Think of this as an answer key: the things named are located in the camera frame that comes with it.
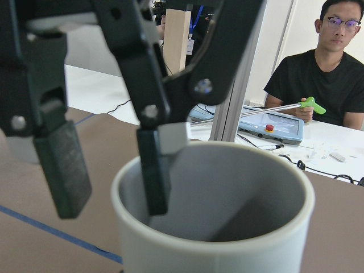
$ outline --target touchscreen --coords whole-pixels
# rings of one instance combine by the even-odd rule
[[[244,109],[243,112],[251,111],[249,109]],[[249,123],[252,125],[258,125],[266,127],[267,124],[274,126],[275,131],[280,131],[289,134],[298,134],[299,121],[296,119],[291,119],[288,117],[281,117],[278,115],[273,115],[269,113],[250,115],[248,117],[243,117],[240,119],[241,122]]]

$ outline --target id badge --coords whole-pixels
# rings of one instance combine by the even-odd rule
[[[195,43],[195,40],[193,39],[188,39],[188,43],[187,43],[187,55],[192,55],[192,51],[193,51],[193,44]]]

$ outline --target man's hand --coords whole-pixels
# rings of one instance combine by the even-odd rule
[[[295,108],[295,116],[303,119],[304,122],[310,122],[312,120],[313,107]]]

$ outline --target eyeglasses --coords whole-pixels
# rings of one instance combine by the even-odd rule
[[[359,26],[361,24],[361,22],[356,21],[356,20],[343,21],[337,17],[328,17],[328,19],[329,19],[329,27],[339,28],[339,26],[342,23],[344,23],[345,29],[348,31],[354,31],[357,28],[357,26]]]

